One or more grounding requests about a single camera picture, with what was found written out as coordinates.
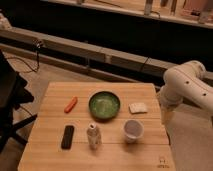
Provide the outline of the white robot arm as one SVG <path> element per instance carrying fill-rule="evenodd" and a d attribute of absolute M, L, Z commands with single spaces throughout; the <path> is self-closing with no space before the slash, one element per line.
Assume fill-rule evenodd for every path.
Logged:
<path fill-rule="evenodd" d="M 164 125 L 172 119 L 173 110 L 184 98 L 213 114 L 213 87 L 202 81 L 205 72 L 205 66 L 196 60 L 173 66 L 164 72 L 164 85 L 157 94 Z"/>

